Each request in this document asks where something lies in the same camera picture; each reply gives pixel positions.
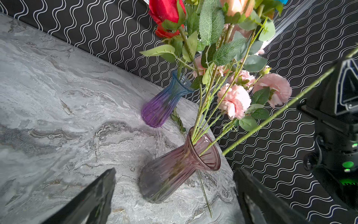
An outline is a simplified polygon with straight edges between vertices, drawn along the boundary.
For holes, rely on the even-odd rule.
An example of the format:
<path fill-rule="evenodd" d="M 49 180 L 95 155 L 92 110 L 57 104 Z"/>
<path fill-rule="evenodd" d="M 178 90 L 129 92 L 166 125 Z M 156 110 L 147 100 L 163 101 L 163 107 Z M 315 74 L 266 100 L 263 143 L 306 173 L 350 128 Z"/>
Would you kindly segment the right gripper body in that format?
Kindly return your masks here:
<path fill-rule="evenodd" d="M 358 66 L 340 60 L 333 73 L 297 109 L 315 122 L 314 151 L 304 157 L 325 191 L 348 210 L 358 209 Z"/>

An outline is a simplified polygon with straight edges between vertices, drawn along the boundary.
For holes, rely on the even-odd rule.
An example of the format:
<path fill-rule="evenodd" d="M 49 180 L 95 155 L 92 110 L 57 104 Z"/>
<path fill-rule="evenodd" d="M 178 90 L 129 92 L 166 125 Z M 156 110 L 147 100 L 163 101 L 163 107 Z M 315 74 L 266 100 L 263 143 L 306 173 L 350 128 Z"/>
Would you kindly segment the dark pink glass vase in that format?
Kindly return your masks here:
<path fill-rule="evenodd" d="M 146 164 L 139 176 L 139 190 L 150 203 L 162 203 L 197 170 L 218 171 L 220 152 L 208 134 L 196 144 L 190 128 L 185 143 Z"/>

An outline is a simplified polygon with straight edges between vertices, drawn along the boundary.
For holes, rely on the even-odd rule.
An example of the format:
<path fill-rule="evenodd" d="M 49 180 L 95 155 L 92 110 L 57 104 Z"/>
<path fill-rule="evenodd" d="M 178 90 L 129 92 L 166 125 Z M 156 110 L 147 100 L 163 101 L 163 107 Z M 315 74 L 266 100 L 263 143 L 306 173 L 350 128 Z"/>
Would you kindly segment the cream pink rose stem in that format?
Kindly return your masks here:
<path fill-rule="evenodd" d="M 238 25 L 244 37 L 256 31 L 260 22 L 254 6 L 255 1 L 203 1 L 199 15 L 199 34 L 206 47 L 203 53 L 219 41 L 225 25 Z"/>

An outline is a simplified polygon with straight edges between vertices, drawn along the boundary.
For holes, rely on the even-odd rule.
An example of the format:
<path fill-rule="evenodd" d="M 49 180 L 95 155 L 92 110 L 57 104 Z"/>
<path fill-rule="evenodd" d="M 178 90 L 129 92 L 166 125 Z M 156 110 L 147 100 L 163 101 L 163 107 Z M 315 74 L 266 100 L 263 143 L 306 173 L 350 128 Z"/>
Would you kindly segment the large pink peony spray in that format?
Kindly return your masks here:
<path fill-rule="evenodd" d="M 209 120 L 207 115 L 213 118 L 214 112 L 220 110 L 217 93 L 225 84 L 229 84 L 233 79 L 234 84 L 245 85 L 249 81 L 243 81 L 240 77 L 242 71 L 248 71 L 251 75 L 252 72 L 262 72 L 268 69 L 267 59 L 260 56 L 263 51 L 252 53 L 254 45 L 261 46 L 261 43 L 256 40 L 261 31 L 252 30 L 248 37 L 244 37 L 239 29 L 238 25 L 225 25 L 219 41 L 210 45 L 208 51 L 195 61 L 198 70 L 193 73 L 193 76 L 200 82 L 198 86 L 200 108 L 191 137 L 193 143 L 196 143 L 214 125 L 214 122 L 207 125 L 204 122 Z M 226 115 L 222 114 L 221 110 L 220 112 L 219 117 Z"/>

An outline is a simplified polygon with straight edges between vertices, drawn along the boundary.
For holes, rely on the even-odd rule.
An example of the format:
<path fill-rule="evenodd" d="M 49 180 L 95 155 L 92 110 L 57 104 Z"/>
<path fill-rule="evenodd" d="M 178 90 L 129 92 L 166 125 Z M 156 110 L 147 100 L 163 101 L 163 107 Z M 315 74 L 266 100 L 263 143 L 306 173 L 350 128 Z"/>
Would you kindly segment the pink peony stem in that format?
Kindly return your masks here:
<path fill-rule="evenodd" d="M 250 129 L 243 137 L 239 140 L 235 141 L 231 146 L 225 149 L 222 152 L 223 156 L 226 156 L 230 151 L 234 150 L 239 144 L 243 143 L 247 138 L 257 133 L 260 129 L 268 125 L 272 120 L 281 115 L 286 109 L 294 105 L 297 101 L 299 101 L 304 95 L 309 93 L 312 89 L 319 86 L 324 80 L 326 80 L 335 70 L 338 68 L 338 62 L 336 62 L 330 69 L 328 69 L 321 77 L 316 79 L 312 84 L 310 84 L 306 89 L 304 89 L 301 93 L 299 93 L 296 97 L 290 100 L 285 106 L 280 108 L 277 112 L 272 114 L 268 119 L 264 120 L 260 124 L 255 124 L 253 128 Z"/>

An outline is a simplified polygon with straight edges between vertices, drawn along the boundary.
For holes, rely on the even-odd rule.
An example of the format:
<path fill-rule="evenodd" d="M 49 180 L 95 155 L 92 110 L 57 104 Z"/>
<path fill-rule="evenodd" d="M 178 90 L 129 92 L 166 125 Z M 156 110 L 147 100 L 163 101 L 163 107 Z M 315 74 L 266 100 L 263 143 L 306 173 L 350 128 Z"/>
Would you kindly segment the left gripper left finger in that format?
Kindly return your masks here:
<path fill-rule="evenodd" d="M 111 213 L 116 170 L 106 170 L 44 224 L 105 224 Z"/>

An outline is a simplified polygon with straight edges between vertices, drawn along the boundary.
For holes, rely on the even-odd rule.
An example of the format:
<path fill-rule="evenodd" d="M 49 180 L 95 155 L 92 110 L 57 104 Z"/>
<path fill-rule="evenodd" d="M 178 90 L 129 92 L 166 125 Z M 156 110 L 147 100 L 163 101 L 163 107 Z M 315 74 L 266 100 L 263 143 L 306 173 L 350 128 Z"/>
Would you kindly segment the small red rose stem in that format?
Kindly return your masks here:
<path fill-rule="evenodd" d="M 163 45 L 151 50 L 143 51 L 147 57 L 159 56 L 168 62 L 176 62 L 178 75 L 183 73 L 183 68 L 191 69 L 191 58 L 186 49 L 186 34 L 184 23 L 186 20 L 186 8 L 183 1 L 150 1 L 149 15 L 157 24 L 156 35 L 163 39 Z M 186 133 L 186 128 L 176 111 L 176 107 L 170 117 L 178 126 L 181 133 Z"/>

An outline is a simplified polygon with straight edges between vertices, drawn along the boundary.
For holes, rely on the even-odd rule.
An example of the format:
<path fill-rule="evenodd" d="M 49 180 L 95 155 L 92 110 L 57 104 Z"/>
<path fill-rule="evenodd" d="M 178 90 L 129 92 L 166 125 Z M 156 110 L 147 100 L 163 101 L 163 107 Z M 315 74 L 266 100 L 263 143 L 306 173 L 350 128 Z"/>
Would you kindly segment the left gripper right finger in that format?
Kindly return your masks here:
<path fill-rule="evenodd" d="M 233 175 L 236 196 L 246 224 L 309 224 L 244 169 Z"/>

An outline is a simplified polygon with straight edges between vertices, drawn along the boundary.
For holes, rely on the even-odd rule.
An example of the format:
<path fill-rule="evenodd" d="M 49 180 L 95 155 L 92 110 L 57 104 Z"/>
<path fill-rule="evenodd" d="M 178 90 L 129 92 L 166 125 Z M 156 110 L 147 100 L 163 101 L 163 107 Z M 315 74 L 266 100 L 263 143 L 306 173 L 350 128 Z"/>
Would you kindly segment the blue purple glass vase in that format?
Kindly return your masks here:
<path fill-rule="evenodd" d="M 163 126 L 170 117 L 179 100 L 194 92 L 192 82 L 188 77 L 178 71 L 172 72 L 172 80 L 165 89 L 145 104 L 141 111 L 143 121 L 150 127 L 158 128 Z"/>

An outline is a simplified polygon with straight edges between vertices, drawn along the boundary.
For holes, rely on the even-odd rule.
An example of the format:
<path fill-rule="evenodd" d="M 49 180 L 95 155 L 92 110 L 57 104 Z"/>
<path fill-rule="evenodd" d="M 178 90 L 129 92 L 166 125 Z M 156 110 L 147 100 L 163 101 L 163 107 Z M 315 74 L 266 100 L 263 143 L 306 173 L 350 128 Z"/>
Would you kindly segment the pink spray flower stem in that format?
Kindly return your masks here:
<path fill-rule="evenodd" d="M 255 80 L 248 71 L 242 71 L 240 77 L 249 82 L 237 85 L 231 79 L 217 93 L 218 108 L 230 118 L 230 122 L 223 127 L 222 134 L 214 142 L 238 126 L 248 132 L 252 131 L 257 127 L 257 120 L 270 117 L 263 107 L 267 102 L 275 108 L 276 105 L 288 102 L 292 95 L 288 80 L 278 74 L 267 73 Z"/>

